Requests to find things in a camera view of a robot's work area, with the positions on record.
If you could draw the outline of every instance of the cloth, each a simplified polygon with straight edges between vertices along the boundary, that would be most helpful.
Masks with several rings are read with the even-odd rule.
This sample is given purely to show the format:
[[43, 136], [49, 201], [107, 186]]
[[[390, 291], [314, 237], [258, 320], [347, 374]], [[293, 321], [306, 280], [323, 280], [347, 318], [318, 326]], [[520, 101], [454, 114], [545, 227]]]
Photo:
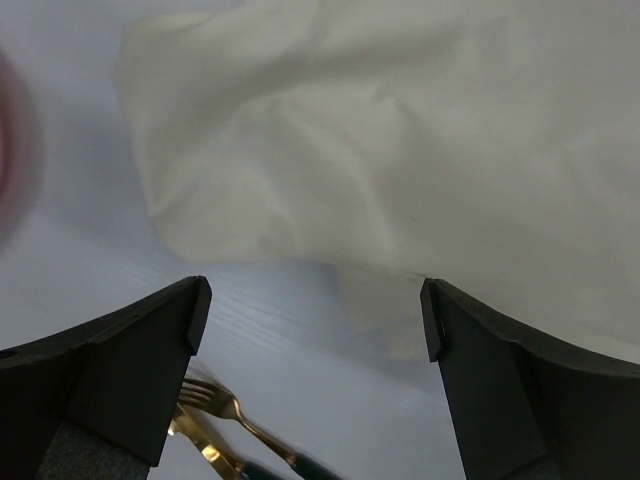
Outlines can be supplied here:
[[440, 277], [640, 362], [638, 45], [621, 0], [269, 0], [135, 23], [116, 81], [181, 257], [333, 262], [365, 316]]

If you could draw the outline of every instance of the knife handle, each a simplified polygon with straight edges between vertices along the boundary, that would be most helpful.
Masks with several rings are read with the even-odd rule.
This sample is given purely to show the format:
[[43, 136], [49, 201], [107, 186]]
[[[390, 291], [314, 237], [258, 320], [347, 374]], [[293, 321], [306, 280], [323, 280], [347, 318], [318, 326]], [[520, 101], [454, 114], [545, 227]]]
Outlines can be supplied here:
[[296, 453], [295, 462], [291, 468], [304, 480], [343, 480], [342, 477], [304, 453]]
[[242, 478], [242, 480], [285, 480], [277, 473], [251, 460], [247, 461], [244, 467], [242, 467], [240, 478]]

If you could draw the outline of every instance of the folded cloth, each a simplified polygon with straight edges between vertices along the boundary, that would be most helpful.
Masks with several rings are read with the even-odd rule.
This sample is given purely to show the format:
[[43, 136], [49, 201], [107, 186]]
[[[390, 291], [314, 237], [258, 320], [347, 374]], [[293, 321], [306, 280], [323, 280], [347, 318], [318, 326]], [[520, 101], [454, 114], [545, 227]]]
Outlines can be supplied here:
[[622, 0], [268, 0], [135, 23], [116, 79], [183, 258], [355, 266], [414, 306], [441, 277], [640, 362], [638, 45]]

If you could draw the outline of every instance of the fork head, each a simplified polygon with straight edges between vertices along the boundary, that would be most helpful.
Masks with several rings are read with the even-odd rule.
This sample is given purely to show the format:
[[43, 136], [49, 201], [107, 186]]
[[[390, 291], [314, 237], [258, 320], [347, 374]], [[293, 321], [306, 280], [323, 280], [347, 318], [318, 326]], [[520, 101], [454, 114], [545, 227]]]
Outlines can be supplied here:
[[235, 395], [215, 381], [185, 378], [178, 401], [214, 417], [242, 421], [240, 404]]

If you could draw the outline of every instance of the white table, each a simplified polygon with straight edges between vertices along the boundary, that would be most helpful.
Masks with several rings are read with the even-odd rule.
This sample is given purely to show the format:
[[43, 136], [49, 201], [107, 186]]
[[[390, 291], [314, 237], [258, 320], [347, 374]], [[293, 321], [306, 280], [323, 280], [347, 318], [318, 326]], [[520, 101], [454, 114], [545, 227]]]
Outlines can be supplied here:
[[[30, 173], [29, 201], [0, 238], [0, 349], [204, 274], [214, 297], [199, 357], [250, 416], [353, 480], [462, 479], [437, 366], [392, 360], [375, 334], [354, 333], [329, 267], [194, 267], [154, 237], [109, 78], [121, 31], [143, 15], [231, 5], [0, 3], [0, 48], [31, 94], [41, 133], [30, 139], [40, 154], [17, 159]], [[218, 425], [239, 452], [293, 478], [240, 427]], [[180, 438], [167, 442], [150, 478], [215, 474]]]

